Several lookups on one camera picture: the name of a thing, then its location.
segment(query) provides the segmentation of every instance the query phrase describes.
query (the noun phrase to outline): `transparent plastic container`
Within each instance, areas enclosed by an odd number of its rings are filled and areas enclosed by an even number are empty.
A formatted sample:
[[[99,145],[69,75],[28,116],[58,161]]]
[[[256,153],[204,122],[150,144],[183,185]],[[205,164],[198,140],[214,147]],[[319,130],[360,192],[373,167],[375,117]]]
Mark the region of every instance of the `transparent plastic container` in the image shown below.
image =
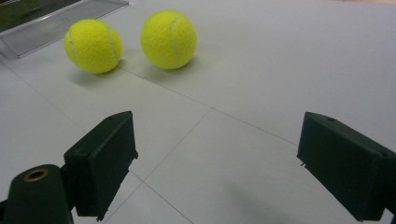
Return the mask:
[[[129,2],[121,0],[81,0],[69,7],[4,31],[0,34],[0,50],[8,56],[23,57],[62,39],[69,27],[77,21],[98,19],[128,5]]]

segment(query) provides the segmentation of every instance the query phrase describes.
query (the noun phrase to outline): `yellow tennis ball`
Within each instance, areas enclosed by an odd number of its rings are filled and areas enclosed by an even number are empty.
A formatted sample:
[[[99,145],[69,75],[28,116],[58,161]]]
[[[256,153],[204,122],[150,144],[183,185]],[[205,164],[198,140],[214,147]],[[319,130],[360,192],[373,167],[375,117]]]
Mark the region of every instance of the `yellow tennis ball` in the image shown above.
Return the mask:
[[[73,64],[94,74],[112,70],[122,57],[120,36],[98,20],[74,23],[64,36],[64,49]]]
[[[194,55],[197,34],[185,15],[165,10],[146,20],[140,42],[148,60],[157,67],[177,69],[187,64]]]

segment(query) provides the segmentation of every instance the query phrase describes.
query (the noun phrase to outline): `white floor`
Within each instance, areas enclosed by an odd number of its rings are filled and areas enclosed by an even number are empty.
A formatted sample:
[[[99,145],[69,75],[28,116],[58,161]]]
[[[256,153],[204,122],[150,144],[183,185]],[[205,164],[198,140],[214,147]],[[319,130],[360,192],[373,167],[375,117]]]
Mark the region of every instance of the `white floor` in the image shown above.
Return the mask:
[[[176,71],[151,65],[139,43],[145,19],[168,8],[199,36]],[[105,223],[358,223],[300,166],[298,141],[312,111],[395,150],[396,5],[135,0],[104,21],[124,45],[104,76],[71,64],[62,41],[0,55],[0,201],[15,175],[63,165],[97,123],[131,110],[139,158]]]

